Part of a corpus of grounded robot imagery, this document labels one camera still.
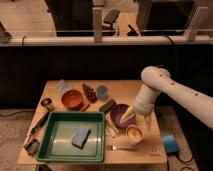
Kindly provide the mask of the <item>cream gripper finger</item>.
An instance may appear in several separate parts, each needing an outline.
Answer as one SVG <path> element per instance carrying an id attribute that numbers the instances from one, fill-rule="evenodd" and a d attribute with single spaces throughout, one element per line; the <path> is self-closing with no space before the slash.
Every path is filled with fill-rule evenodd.
<path id="1" fill-rule="evenodd" d="M 145 118 L 145 123 L 146 123 L 147 130 L 150 130 L 151 129 L 151 125 L 152 125 L 152 116 L 151 115 L 147 115 L 144 118 Z"/>
<path id="2" fill-rule="evenodd" d="M 133 106 L 129 106 L 127 108 L 127 110 L 125 111 L 125 113 L 121 116 L 120 121 L 124 122 L 125 120 L 127 120 L 130 116 L 132 116 L 135 113 L 134 107 Z"/>

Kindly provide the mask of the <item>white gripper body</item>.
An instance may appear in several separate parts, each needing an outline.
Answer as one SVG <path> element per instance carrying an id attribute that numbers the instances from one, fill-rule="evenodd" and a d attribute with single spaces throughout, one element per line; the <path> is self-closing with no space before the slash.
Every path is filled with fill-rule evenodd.
<path id="1" fill-rule="evenodd" d="M 152 113 L 156 99 L 160 94 L 160 91 L 143 84 L 133 101 L 133 108 L 138 114 L 149 116 Z"/>

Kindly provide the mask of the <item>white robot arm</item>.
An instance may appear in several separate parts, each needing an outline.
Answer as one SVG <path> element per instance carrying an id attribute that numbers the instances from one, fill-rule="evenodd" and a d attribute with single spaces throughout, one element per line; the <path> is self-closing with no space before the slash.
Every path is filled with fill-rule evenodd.
<path id="1" fill-rule="evenodd" d="M 141 79 L 143 84 L 133 103 L 121 116 L 121 122 L 132 114 L 148 117 L 154 109 L 157 97 L 165 93 L 213 130 L 213 97 L 175 82 L 170 78 L 169 71 L 163 68 L 148 66 L 142 70 Z"/>

